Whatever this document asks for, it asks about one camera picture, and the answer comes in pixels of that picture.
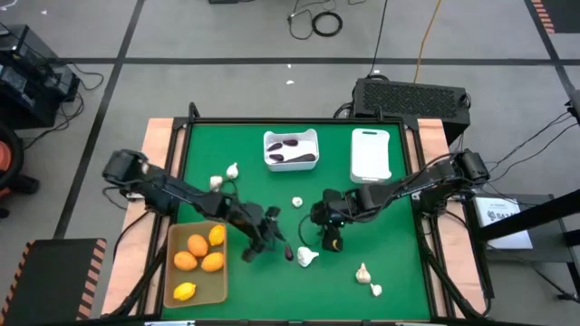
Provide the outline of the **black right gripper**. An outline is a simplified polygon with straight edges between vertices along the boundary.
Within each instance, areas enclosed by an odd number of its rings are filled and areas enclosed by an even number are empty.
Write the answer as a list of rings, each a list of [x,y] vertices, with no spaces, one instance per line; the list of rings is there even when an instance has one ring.
[[[360,220],[356,194],[355,189],[341,192],[327,188],[323,191],[322,199],[313,204],[310,220],[312,223],[322,226],[322,248],[324,250],[334,250],[337,253],[343,250],[343,238],[339,227]]]

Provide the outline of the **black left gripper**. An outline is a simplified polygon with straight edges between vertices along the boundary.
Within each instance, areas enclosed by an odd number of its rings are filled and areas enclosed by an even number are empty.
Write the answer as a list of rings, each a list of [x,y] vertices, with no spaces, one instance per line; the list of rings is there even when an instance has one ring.
[[[264,209],[252,202],[233,205],[233,226],[249,238],[249,247],[242,252],[243,261],[252,263],[261,254],[255,249],[266,249],[276,241],[286,241],[278,224],[280,211],[277,206]]]

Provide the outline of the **large white garlic bulb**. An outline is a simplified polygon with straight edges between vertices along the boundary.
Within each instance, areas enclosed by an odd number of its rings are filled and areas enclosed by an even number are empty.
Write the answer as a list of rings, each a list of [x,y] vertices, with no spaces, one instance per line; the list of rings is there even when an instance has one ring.
[[[312,251],[306,246],[300,246],[296,251],[297,262],[303,268],[309,266],[311,262],[318,256],[318,252]]]

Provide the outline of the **yellow lemon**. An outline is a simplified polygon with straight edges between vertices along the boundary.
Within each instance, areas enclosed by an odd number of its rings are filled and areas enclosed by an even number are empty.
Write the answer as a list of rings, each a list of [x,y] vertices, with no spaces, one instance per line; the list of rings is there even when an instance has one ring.
[[[173,298],[180,302],[191,299],[196,294],[197,286],[194,283],[181,283],[173,291]]]
[[[211,246],[219,246],[225,242],[226,239],[226,227],[224,225],[214,225],[209,233],[208,240]]]

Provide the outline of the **orange citrus fruit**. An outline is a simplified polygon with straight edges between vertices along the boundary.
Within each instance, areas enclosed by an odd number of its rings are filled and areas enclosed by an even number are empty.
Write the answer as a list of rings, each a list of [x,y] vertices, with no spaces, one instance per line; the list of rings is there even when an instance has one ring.
[[[204,257],[201,263],[201,268],[205,272],[214,273],[224,267],[225,260],[226,258],[223,253],[221,252],[211,253]]]
[[[188,251],[179,251],[173,256],[174,265],[181,271],[188,272],[197,268],[197,258]]]
[[[203,235],[194,234],[188,238],[188,250],[195,257],[204,257],[208,254],[208,242]]]

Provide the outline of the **tan translucent plastic basket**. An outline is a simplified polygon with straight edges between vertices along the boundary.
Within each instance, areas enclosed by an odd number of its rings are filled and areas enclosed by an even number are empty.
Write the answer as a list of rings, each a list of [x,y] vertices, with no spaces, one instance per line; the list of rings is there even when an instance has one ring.
[[[163,305],[168,309],[185,308],[205,304],[223,302],[227,298],[227,231],[222,245],[211,246],[208,233],[214,225],[220,223],[205,221],[172,225],[168,231],[167,262],[164,281]],[[204,257],[196,257],[198,266],[188,272],[179,270],[173,263],[173,256],[179,251],[188,251],[187,241],[191,235],[203,235],[208,242],[208,254],[221,252],[226,260],[224,267],[214,273],[205,272],[201,268]],[[185,302],[173,298],[174,289],[181,283],[194,283],[197,286],[196,294]]]

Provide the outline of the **white cutting board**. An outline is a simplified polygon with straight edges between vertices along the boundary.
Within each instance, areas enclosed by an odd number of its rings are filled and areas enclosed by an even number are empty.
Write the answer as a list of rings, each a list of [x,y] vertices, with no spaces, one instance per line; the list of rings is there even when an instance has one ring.
[[[392,176],[388,131],[354,129],[351,139],[350,179],[353,183],[382,183]]]

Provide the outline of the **light wooden table panel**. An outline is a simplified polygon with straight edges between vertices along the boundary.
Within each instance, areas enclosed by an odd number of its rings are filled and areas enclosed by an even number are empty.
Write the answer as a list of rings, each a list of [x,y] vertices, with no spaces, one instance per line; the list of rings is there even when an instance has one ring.
[[[151,119],[140,151],[152,164],[168,166],[170,174],[175,177],[179,173],[184,138],[185,129],[176,124],[174,119]],[[101,308],[102,315],[119,308],[130,294],[162,247],[168,227],[169,218],[146,213],[142,201],[126,205],[122,224],[124,235],[113,256],[111,277]]]
[[[439,155],[449,152],[449,145],[440,120],[418,121],[418,129],[406,129],[411,170],[416,172],[422,165]],[[469,232],[459,221],[464,217],[463,205],[451,201],[447,212],[437,219],[437,224],[425,222],[428,228],[427,243],[438,253],[449,278],[461,294],[479,313],[486,310],[479,273],[474,257]]]

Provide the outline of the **black computer case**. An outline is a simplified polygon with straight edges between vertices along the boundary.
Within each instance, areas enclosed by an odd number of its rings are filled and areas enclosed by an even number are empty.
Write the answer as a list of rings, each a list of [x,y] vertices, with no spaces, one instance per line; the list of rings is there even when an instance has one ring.
[[[471,98],[463,88],[384,79],[360,79],[353,89],[350,115],[394,117],[412,129],[421,119],[439,119],[448,144],[470,125]]]

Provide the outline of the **white labelled box right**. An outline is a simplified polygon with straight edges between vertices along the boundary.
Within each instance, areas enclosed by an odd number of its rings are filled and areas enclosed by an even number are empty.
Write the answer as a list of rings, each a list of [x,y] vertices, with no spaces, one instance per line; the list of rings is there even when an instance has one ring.
[[[533,244],[527,230],[514,232],[511,223],[505,224],[511,217],[519,214],[523,208],[513,197],[481,197],[472,200],[479,226],[483,229],[491,225],[500,225],[487,243],[499,250],[531,250]]]

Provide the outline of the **black metal beam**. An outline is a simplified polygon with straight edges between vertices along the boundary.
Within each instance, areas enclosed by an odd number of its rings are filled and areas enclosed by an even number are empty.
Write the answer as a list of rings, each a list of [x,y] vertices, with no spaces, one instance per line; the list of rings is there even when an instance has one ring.
[[[482,241],[493,240],[578,213],[580,213],[580,189],[483,226],[477,231],[477,236]]]

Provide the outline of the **black hazard striped mat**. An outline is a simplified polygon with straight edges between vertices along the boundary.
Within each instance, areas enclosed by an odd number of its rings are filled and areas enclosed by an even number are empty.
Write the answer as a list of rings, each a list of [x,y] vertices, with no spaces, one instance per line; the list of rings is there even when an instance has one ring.
[[[580,0],[530,0],[549,34],[580,34]]]
[[[0,326],[88,320],[106,247],[103,238],[28,242],[0,305]]]

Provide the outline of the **orange and black vacuum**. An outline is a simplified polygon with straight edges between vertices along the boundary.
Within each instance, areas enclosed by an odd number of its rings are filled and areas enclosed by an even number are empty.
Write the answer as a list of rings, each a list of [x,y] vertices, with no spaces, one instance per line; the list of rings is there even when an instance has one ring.
[[[0,200],[12,193],[32,195],[38,191],[38,179],[21,173],[24,165],[24,143],[0,121]]]

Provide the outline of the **black equipment rack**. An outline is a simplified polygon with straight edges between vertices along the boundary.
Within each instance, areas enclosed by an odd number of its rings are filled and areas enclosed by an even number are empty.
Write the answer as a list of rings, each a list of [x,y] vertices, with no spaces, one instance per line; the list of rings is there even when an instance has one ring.
[[[12,129],[52,127],[80,78],[26,24],[0,23],[0,121]]]

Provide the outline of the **white plastic handled basket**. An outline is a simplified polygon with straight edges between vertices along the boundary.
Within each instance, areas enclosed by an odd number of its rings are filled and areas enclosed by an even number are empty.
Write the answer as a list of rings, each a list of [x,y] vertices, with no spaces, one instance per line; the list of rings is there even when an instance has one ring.
[[[286,146],[274,150],[266,151],[267,148],[277,142],[283,143],[286,139],[297,139],[298,145],[295,147]],[[271,172],[290,172],[290,171],[302,171],[311,170],[316,166],[319,154],[318,137],[314,129],[307,129],[304,132],[295,133],[274,133],[273,131],[267,131],[263,137],[263,148],[264,148],[264,161]],[[298,163],[285,163],[286,160],[291,158],[296,158],[304,154],[315,154],[317,156],[316,161],[311,162],[298,162]],[[284,156],[285,160],[282,162],[273,161],[269,155],[270,154],[281,154]]]

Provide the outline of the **black table frame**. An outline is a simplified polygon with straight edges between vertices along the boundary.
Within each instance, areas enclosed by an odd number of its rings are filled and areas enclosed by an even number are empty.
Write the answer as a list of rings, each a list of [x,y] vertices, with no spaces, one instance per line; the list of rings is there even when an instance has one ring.
[[[263,158],[263,137],[274,133],[314,129],[320,158],[309,171],[271,172]],[[259,254],[252,263],[242,260],[249,240],[235,228],[227,231],[227,298],[220,303],[164,309],[166,320],[196,323],[257,321],[426,321],[433,299],[424,276],[411,201],[394,201],[376,219],[347,225],[343,250],[325,251],[320,229],[307,214],[323,191],[353,188],[349,177],[353,125],[333,119],[257,120],[233,118],[197,123],[188,137],[182,168],[184,181],[208,189],[214,175],[233,163],[239,176],[234,185],[239,198],[281,209],[278,223],[286,241]],[[304,203],[296,208],[293,197]],[[319,253],[309,266],[287,261],[284,248],[309,244]],[[370,283],[358,283],[355,272],[365,263]],[[370,284],[379,284],[374,297]]]

